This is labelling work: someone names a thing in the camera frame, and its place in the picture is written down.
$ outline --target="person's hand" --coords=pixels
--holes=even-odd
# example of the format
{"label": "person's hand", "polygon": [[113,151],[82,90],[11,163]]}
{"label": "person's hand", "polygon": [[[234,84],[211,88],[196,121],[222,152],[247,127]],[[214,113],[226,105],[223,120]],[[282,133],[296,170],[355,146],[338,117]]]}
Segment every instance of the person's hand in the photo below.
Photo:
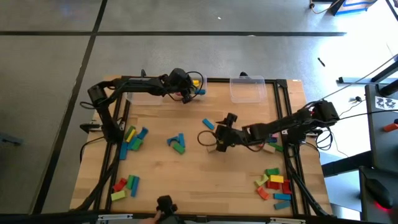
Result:
{"label": "person's hand", "polygon": [[146,219],[140,220],[138,222],[138,224],[156,224],[156,222],[160,219],[161,214],[162,214],[162,212],[159,210],[159,211],[157,211],[154,218],[146,218]]}

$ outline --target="concrete floor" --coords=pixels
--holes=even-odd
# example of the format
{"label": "concrete floor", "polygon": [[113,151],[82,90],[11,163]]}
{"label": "concrete floor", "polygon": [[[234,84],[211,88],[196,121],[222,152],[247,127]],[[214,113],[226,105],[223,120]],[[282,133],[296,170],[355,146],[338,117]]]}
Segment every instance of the concrete floor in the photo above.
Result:
{"label": "concrete floor", "polygon": [[[19,147],[0,146],[0,213],[32,208],[57,131],[82,65],[89,36],[19,36],[1,31],[92,31],[100,0],[0,1],[0,131],[24,139]],[[259,31],[347,32],[341,37],[97,36],[77,102],[107,75],[169,73],[174,67],[208,77],[236,77],[245,71],[265,78],[301,79],[308,101],[340,86],[340,76],[360,77],[398,53],[397,21],[384,1],[367,13],[315,15],[308,1],[115,0],[106,5],[100,31]],[[317,9],[327,4],[317,5]],[[323,67],[317,58],[326,64]],[[333,96],[338,111],[363,86]],[[361,105],[349,114],[365,111]],[[74,106],[44,212],[68,210],[86,134],[78,125],[93,112]],[[356,135],[367,135],[366,118]],[[339,150],[354,155],[369,150],[341,125],[333,130]],[[335,147],[329,152],[341,154]]]}

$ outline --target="wooden table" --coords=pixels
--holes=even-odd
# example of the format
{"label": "wooden table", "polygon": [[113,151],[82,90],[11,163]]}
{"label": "wooden table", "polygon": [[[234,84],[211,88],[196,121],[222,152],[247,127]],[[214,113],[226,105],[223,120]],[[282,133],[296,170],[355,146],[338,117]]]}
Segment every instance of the wooden table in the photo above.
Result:
{"label": "wooden table", "polygon": [[[132,105],[127,127],[134,125],[140,131],[145,126],[149,133],[139,151],[128,151],[127,159],[120,161],[117,182],[128,175],[137,175],[141,180],[137,196],[130,197],[130,190],[127,190],[126,198],[112,203],[112,211],[154,213],[156,199],[170,195],[180,214],[292,216],[291,208],[274,209],[278,200],[272,197],[266,201],[261,199],[254,185],[265,169],[278,167],[286,177],[282,153],[255,153],[243,146],[229,147],[226,153],[208,153],[206,147],[197,142],[197,134],[206,130],[201,122],[203,118],[214,123],[221,121],[227,113],[234,113],[238,116],[235,128],[277,119],[273,87],[266,87],[267,99],[263,103],[234,104],[229,97],[228,83],[208,83],[204,100],[183,105],[165,97],[160,106]],[[305,104],[302,83],[288,80],[288,87],[292,111],[296,112]],[[166,144],[166,139],[178,133],[185,135],[186,151],[183,155]],[[101,136],[102,133],[90,133],[88,141]],[[70,208],[79,206],[96,185],[105,147],[105,141],[86,146]],[[300,155],[308,189],[323,209],[331,213],[318,152],[301,146]],[[105,205],[107,191],[106,185],[101,208]],[[281,193],[281,190],[266,191],[269,194]],[[296,194],[298,210],[303,213],[297,186]]]}

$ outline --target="red light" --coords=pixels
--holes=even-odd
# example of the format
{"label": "red light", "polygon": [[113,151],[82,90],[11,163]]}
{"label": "red light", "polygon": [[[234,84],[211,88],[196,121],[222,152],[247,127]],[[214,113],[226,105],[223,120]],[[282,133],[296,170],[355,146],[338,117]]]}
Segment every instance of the red light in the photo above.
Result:
{"label": "red light", "polygon": [[377,208],[379,208],[379,209],[381,209],[381,210],[383,210],[383,211],[385,211],[385,212],[388,212],[388,211],[389,211],[388,208],[384,208],[383,206],[381,206],[381,205],[380,205],[379,203],[377,203],[377,202],[374,202],[374,204],[376,205]]}

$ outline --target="red block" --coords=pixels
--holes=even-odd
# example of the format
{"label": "red block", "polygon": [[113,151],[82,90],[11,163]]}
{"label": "red block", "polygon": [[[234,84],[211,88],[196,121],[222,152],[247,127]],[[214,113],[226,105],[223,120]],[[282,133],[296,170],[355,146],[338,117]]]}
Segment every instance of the red block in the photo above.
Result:
{"label": "red block", "polygon": [[112,188],[115,192],[119,192],[123,189],[123,187],[127,184],[127,180],[125,178],[120,179],[119,183],[115,184]]}
{"label": "red block", "polygon": [[266,182],[266,187],[269,189],[274,189],[274,190],[279,190],[280,189],[280,184],[277,182],[271,182],[270,180],[268,180]]}
{"label": "red block", "polygon": [[292,191],[290,189],[290,180],[285,179],[284,183],[282,184],[282,192],[284,194],[292,194]]}
{"label": "red block", "polygon": [[269,194],[264,190],[264,188],[262,186],[257,188],[257,193],[260,195],[260,197],[262,199],[264,199],[264,200],[268,200],[269,199]]}

